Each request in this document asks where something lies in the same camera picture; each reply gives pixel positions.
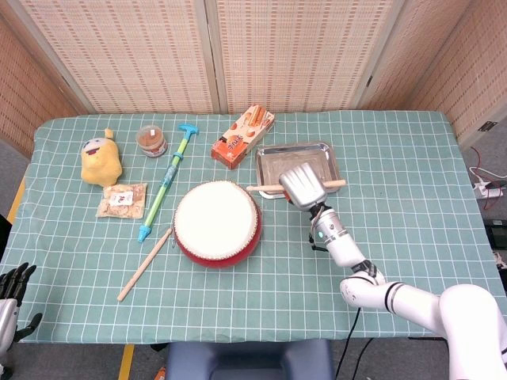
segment small jar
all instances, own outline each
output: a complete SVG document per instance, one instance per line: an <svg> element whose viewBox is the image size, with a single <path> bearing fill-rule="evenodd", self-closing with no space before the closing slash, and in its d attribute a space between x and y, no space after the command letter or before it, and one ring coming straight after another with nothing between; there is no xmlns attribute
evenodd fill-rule
<svg viewBox="0 0 507 380"><path fill-rule="evenodd" d="M135 135L139 147L148 157L160 157L167 150L167 141L164 138L162 129L156 125L145 125Z"/></svg>

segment grid tablecloth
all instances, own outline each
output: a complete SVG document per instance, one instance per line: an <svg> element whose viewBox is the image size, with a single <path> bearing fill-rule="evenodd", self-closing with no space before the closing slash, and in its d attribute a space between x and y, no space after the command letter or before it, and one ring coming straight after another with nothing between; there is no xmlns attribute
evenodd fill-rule
<svg viewBox="0 0 507 380"><path fill-rule="evenodd" d="M6 254L5 272L36 264L20 311L20 326L44 317L26 340L154 343L344 338L356 310L340 296L349 270L307 242L309 215L284 199L258 202L261 243L232 268L194 264L173 242L162 248L122 303L116 296L171 223L192 187L228 179L256 183L254 152L226 169L210 158L214 141L237 116L139 114L52 120L36 132L26 190ZM83 142L114 130L124 173L120 183L147 182L151 205L183 132L189 144L150 237L136 237L141 220L96 218L101 187L81 181ZM135 133L163 128L164 156L143 155ZM320 112L276 115L259 145L322 140L333 146L348 186L329 196L366 257L389 280L439 294L457 283L485 287L505 314L507 303L466 168L445 117L437 112ZM364 310L355 336L428 333L385 311Z"/></svg>

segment wooden drumstick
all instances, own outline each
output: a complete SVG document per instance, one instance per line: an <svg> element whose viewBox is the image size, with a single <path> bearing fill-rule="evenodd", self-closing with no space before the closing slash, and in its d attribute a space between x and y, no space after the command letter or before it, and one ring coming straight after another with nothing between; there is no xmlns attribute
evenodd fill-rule
<svg viewBox="0 0 507 380"><path fill-rule="evenodd" d="M137 271L135 271L135 273L132 276L132 278L130 279L130 281L128 281L127 285L125 285L124 289L118 295L118 297L116 298L118 301L122 302L124 300L125 296L134 287L135 283L137 282L137 280L139 279L139 277L144 273L144 271L146 270L146 268L148 268L148 265L150 265L150 262L153 260L153 258L155 257L155 255L158 253L158 251L160 250L160 248L164 245L164 243L166 242L167 238L169 237L169 235L171 235L172 232L173 232L173 229L169 228L167 230L167 232L164 234L164 236L162 236L160 238L160 240L157 242L157 244L155 245L155 247L153 247L153 249L151 250L150 254L147 256L147 258L144 259L144 261L141 264L141 266L139 267L139 269Z"/></svg>
<svg viewBox="0 0 507 380"><path fill-rule="evenodd" d="M323 183L325 188L340 188L347 183L345 180L328 180ZM265 184L263 186L246 186L248 192L284 192L281 184Z"/></svg>

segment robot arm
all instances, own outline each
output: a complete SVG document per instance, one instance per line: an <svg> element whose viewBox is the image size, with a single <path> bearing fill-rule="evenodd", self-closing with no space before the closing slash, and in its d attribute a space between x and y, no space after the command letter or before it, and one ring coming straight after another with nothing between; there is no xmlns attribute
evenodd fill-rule
<svg viewBox="0 0 507 380"><path fill-rule="evenodd" d="M42 314L36 314L30 324L17 330L17 316L26 286L36 266L24 263L10 272L0 275L0 356L4 355L13 342L27 337L40 323Z"/></svg>
<svg viewBox="0 0 507 380"><path fill-rule="evenodd" d="M324 204L326 191L309 164L282 173L280 184L297 208L311 213L310 240L317 234L334 262L352 270L340 283L341 295L349 305L385 309L445 337L452 380L507 379L507 325L489 292L463 284L438 297L401 282L386 282L363 256L337 213Z"/></svg>

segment drum head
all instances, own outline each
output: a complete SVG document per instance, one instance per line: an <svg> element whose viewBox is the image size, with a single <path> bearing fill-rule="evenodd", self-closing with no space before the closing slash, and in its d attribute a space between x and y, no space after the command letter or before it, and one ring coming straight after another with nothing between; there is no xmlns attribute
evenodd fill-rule
<svg viewBox="0 0 507 380"><path fill-rule="evenodd" d="M196 186L177 207L174 236L199 264L222 267L246 258L261 236L261 213L252 197L229 181Z"/></svg>

